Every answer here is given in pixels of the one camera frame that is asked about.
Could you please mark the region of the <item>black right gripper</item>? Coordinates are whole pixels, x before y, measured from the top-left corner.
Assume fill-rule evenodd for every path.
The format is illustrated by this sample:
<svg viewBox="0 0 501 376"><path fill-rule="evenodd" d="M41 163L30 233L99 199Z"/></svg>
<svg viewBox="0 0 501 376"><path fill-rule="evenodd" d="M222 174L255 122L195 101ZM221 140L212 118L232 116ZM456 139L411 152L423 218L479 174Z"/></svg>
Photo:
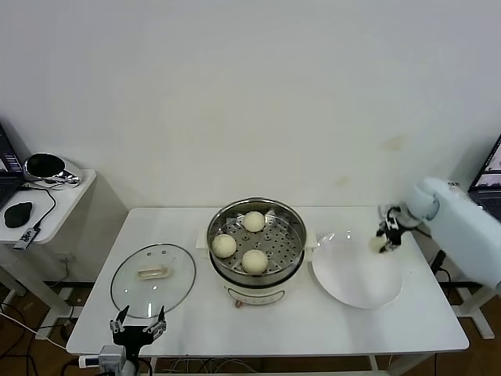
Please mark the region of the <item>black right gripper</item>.
<svg viewBox="0 0 501 376"><path fill-rule="evenodd" d="M389 251L394 251L401 246L402 235L405 232L409 232L412 229L403 226L398 222L394 216L388 216L387 221L384 220L379 224L378 230L376 232L377 237L386 237L387 239L384 245L380 248L381 253L386 253Z"/></svg>

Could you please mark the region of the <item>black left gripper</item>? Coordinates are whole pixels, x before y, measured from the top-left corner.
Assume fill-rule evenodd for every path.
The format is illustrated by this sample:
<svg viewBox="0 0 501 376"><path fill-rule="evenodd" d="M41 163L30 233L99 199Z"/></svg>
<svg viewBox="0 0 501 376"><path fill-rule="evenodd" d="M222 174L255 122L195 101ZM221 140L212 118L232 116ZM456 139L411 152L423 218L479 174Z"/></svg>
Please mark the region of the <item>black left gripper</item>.
<svg viewBox="0 0 501 376"><path fill-rule="evenodd" d="M149 326L124 326L129 308L130 305L125 306L116 318L110 321L110 329L114 344L123 346L126 356L137 356L143 346L151 345L167 330L167 321L162 306L157 320L153 324Z"/></svg>

